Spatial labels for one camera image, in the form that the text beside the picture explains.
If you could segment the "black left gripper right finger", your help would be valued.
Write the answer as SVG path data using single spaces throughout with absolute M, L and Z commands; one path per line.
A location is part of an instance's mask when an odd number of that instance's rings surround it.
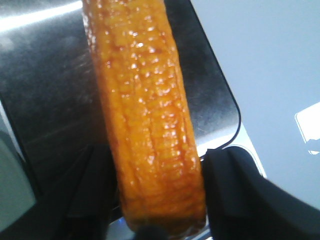
M 320 238 L 320 211 L 263 177 L 245 149 L 208 149 L 203 177 L 213 239 Z

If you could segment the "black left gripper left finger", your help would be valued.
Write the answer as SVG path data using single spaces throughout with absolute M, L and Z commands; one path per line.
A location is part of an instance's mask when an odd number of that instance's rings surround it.
M 87 146 L 57 184 L 2 230 L 2 240 L 104 240 L 117 180 L 107 145 Z

